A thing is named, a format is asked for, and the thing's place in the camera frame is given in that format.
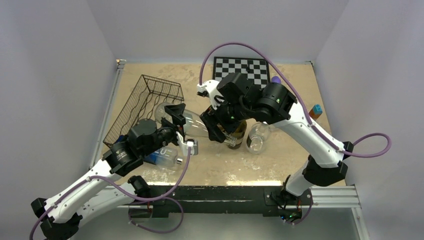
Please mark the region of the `clear wine bottle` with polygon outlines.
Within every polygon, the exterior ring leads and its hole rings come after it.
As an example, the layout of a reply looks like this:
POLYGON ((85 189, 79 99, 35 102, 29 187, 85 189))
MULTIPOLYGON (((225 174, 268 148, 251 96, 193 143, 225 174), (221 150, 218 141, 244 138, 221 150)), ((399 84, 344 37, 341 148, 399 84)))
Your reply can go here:
MULTIPOLYGON (((169 102, 162 102, 156 107, 154 112, 155 121, 159 124, 162 123, 162 118, 165 118, 170 123, 173 123, 172 116, 165 111, 165 106, 172 106, 172 104, 169 102)), ((186 120, 183 126, 186 136, 207 139, 209 138, 208 130, 197 113, 185 108, 182 115, 186 120)))

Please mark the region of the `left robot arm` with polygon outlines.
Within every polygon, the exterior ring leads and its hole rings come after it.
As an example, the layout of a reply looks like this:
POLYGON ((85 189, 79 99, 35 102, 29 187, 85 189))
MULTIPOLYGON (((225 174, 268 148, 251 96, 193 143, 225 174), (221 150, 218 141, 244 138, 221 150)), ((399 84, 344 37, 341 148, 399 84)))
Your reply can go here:
POLYGON ((102 159, 68 188, 50 198, 35 199, 31 207, 38 219, 31 229, 29 239, 34 238, 37 227, 40 227, 47 240, 71 238, 78 231, 82 221, 89 221, 95 214, 104 212, 106 207, 112 206, 106 199, 98 205, 90 205, 87 210, 82 209, 108 185, 113 186, 118 192, 116 198, 124 201, 130 199, 138 205, 168 198, 183 180, 191 156, 197 154, 196 141, 185 140, 185 108, 184 103, 166 105, 164 110, 173 121, 162 119, 161 128, 157 128, 155 121, 151 119, 142 119, 138 125, 130 129, 122 141, 116 142, 102 159), (149 197, 148 189, 141 185, 132 188, 130 183, 122 186, 115 183, 141 166, 148 155, 169 143, 181 148, 186 156, 186 162, 175 185, 167 192, 149 197))

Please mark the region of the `blue square bottle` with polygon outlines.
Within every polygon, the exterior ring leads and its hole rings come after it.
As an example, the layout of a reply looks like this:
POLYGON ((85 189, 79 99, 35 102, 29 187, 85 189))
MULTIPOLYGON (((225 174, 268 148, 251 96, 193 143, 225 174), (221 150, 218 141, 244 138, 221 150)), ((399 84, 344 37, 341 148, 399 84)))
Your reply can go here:
POLYGON ((143 136, 128 135, 121 135, 104 158, 115 172, 134 170, 145 163, 172 168, 183 162, 178 152, 167 145, 159 145, 143 136))

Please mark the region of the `black wire wine rack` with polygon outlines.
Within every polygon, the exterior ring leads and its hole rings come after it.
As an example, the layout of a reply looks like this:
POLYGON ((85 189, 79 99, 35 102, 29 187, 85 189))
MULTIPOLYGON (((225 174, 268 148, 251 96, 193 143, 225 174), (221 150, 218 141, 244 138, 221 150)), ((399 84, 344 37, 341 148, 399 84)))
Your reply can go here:
POLYGON ((120 141, 139 120, 154 119, 159 104, 178 105, 184 100, 180 83, 142 74, 103 139, 103 143, 109 148, 120 141))

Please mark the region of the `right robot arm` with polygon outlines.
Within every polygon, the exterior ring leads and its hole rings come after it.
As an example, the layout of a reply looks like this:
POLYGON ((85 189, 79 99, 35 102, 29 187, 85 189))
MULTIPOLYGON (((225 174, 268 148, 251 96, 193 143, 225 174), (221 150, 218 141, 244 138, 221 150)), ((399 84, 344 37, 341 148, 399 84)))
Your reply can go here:
POLYGON ((199 83, 197 94, 210 101, 200 115, 209 140, 223 143, 242 121, 254 119, 282 130, 308 152, 304 166, 283 184, 280 196, 284 202, 294 203, 312 186, 327 187, 345 179, 348 166, 344 160, 353 144, 327 133, 284 85, 270 82, 260 88, 246 74, 236 72, 220 81, 199 83))

